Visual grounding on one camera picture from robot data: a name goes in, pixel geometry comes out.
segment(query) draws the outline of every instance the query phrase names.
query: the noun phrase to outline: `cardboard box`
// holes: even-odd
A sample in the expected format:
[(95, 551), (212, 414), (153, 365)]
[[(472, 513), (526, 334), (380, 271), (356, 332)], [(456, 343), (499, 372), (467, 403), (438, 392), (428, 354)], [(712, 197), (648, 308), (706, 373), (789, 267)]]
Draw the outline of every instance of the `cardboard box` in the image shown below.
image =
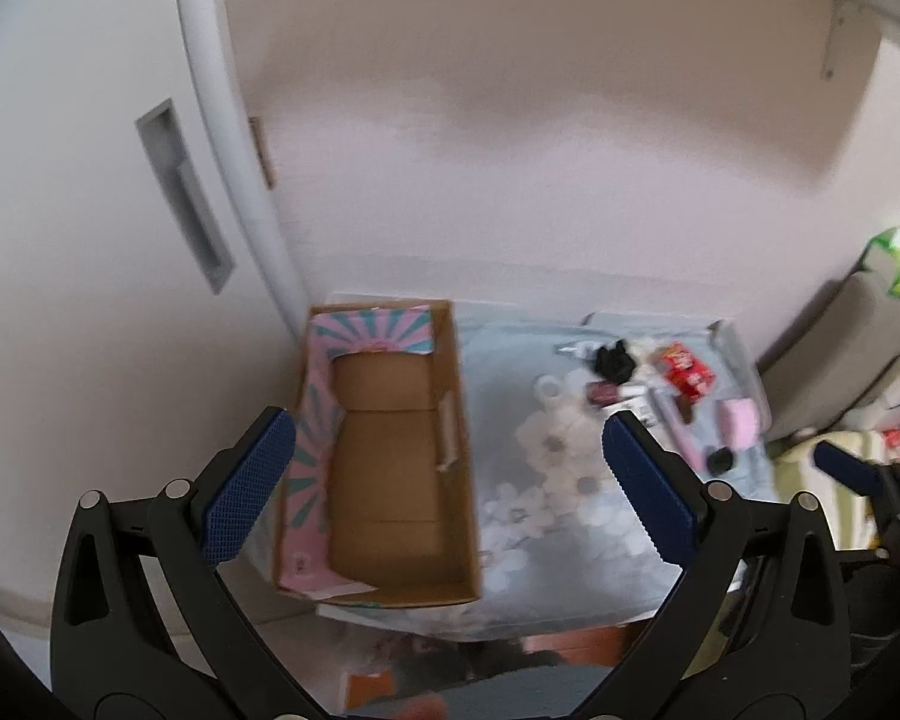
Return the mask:
[[(428, 305), (433, 318), (432, 354), (361, 352), (333, 360), (334, 396), (346, 416), (327, 485), (330, 567), (376, 589), (323, 603), (429, 607), (480, 596), (452, 305), (323, 305), (311, 316), (420, 305)], [(282, 507), (285, 495), (279, 500)], [(279, 543), (275, 553), (281, 554)], [(278, 575), (274, 570), (274, 581)]]

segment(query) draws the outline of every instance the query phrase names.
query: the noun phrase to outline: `yellow fabric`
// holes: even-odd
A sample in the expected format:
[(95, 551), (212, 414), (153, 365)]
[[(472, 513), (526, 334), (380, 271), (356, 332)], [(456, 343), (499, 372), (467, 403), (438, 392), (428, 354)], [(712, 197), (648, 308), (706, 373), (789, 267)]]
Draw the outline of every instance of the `yellow fabric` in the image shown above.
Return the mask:
[(813, 465), (814, 447), (823, 440), (863, 460), (880, 463), (884, 459), (884, 442), (879, 433), (825, 433), (802, 442), (776, 460), (776, 491), (784, 501), (802, 490), (813, 493), (821, 502), (834, 546), (837, 549), (868, 549), (876, 536), (876, 526), (866, 498), (852, 493)]

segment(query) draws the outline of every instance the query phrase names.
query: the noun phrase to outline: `red box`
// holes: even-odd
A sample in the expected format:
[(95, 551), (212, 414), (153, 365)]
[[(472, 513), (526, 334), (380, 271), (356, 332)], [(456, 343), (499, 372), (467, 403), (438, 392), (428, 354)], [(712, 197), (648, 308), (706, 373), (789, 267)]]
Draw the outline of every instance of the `red box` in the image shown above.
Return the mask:
[(706, 397), (717, 376), (686, 346), (674, 341), (658, 353), (660, 372), (691, 403)]
[(888, 428), (880, 432), (887, 445), (887, 458), (900, 461), (900, 428)]

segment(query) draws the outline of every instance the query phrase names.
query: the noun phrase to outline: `white flower pattern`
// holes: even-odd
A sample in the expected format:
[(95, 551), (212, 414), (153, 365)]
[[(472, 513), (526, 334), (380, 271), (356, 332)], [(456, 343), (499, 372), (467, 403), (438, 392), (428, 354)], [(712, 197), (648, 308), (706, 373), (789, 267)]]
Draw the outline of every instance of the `white flower pattern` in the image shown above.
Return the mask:
[(558, 517), (573, 514), (583, 525), (600, 526), (610, 521), (614, 508), (607, 493), (619, 490), (619, 485), (601, 454), (571, 458), (554, 467), (543, 490)]
[(509, 585), (509, 574), (527, 565), (529, 555), (516, 546), (516, 533), (496, 520), (485, 524), (480, 531), (480, 567), (484, 589), (503, 592)]
[(634, 512), (634, 507), (626, 498), (610, 506), (610, 516), (598, 528), (597, 538), (591, 538), (591, 555), (598, 557), (619, 557), (621, 548), (626, 555), (636, 557), (646, 552), (653, 552), (653, 541), (643, 523)]
[(514, 434), (527, 453), (527, 463), (540, 473), (549, 473), (563, 466), (567, 458), (586, 456), (600, 448), (600, 420), (569, 402), (570, 398), (566, 400), (550, 412), (532, 413)]
[(524, 538), (540, 538), (544, 528), (556, 522), (554, 513), (546, 507), (546, 495), (541, 488), (528, 488), (518, 493), (509, 482), (498, 485), (495, 501), (487, 501), (485, 511), (492, 522), (485, 531), (493, 533), (492, 538), (500, 543), (511, 544)]

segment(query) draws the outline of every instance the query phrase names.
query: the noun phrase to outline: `wooden floor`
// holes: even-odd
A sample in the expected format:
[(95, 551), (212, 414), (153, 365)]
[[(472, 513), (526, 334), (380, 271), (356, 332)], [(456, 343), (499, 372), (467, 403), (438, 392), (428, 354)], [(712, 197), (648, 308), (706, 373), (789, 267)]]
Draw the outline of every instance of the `wooden floor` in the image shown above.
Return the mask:
[(527, 652), (552, 650), (573, 665), (615, 666), (640, 635), (645, 623), (634, 623), (619, 628), (588, 628), (568, 631), (565, 634), (545, 634), (525, 637), (523, 648)]
[[(526, 652), (550, 650), (562, 655), (569, 664), (613, 667), (623, 659), (646, 624), (647, 621), (619, 628), (587, 628), (564, 634), (524, 637), (521, 641)], [(349, 680), (346, 707), (357, 709), (393, 692), (394, 680), (389, 671), (369, 676), (355, 674)]]

